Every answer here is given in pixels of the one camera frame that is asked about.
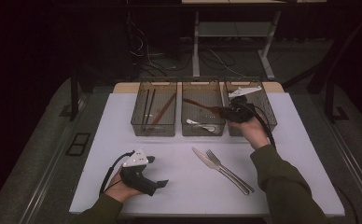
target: knife handle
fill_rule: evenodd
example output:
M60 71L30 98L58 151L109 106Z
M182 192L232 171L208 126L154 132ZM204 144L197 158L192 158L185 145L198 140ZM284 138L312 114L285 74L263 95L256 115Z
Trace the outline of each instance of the knife handle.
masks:
M234 179L236 179L236 181L239 181L240 184L242 184L245 188L247 188L249 191L254 192L254 188L251 187L250 185L248 185L247 183L245 183L239 176L237 176L236 174L234 174L230 169L228 169L226 166L224 165L220 165L219 166L220 169L223 169L226 173L228 173L231 177L233 177Z
M229 179L234 185L239 188L243 194L248 195L250 193L250 190L248 190L245 186L243 186L239 181L237 181L235 178L233 178L231 175L229 175L225 170L219 169L218 170L222 175L224 175L227 179Z

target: dark green jacket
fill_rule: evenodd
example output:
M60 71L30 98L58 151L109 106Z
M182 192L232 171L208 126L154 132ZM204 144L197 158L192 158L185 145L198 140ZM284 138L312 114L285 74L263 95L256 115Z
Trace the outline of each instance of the dark green jacket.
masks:
M251 160L257 167L258 185L266 192L273 224L327 223L298 169L283 161L274 147L268 145L256 150ZM122 206L102 194L91 209L76 216L72 223L116 223Z

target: person's left hand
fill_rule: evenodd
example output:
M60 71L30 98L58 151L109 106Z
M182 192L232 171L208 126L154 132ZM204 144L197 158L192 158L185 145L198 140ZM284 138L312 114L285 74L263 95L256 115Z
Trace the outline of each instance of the person's left hand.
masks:
M104 192L104 194L119 201L120 203L124 203L132 196L140 195L143 193L137 189L132 189L128 187L122 182L120 178L121 169L122 167L120 167L114 177L112 177L111 181L108 184L109 188Z

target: person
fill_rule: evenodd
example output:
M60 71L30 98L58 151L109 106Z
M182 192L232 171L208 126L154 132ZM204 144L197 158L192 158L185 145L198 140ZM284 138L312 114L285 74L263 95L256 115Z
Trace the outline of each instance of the person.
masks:
M259 121L252 118L244 123L231 122L230 125L240 129L255 150L250 157L257 168L258 185L266 192L271 222L328 223L323 211L313 200L310 187L303 176L296 167L280 157L270 144ZM120 169L109 184L113 186L99 196L91 209L74 217L72 223L116 223L123 203L135 195L142 194L123 184L119 172Z

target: floor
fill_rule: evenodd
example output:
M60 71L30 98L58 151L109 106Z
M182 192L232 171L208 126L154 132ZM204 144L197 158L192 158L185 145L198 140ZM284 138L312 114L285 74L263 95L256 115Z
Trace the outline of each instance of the floor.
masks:
M191 76L191 40L182 39L179 59L151 48L149 60L141 66L140 77ZM261 39L203 39L201 42L201 76L258 76L265 74L258 59ZM274 41L269 61L276 76L284 83L312 67L326 55L330 40ZM362 223L362 116L339 88L335 106L348 116L335 124L323 113L324 93L306 91L309 79L287 88L334 187L337 189L345 217L333 217L331 223ZM113 87L98 85L92 93L80 94L76 119L69 121L69 80L53 95L47 111L38 123L12 174L0 193L0 223L68 223L68 212L108 94ZM80 157L66 156L77 133L90 133L85 152ZM243 223L242 219L229 220ZM121 220L133 223L133 220ZM150 219L135 223L152 223ZM180 220L157 220L156 223L180 223Z

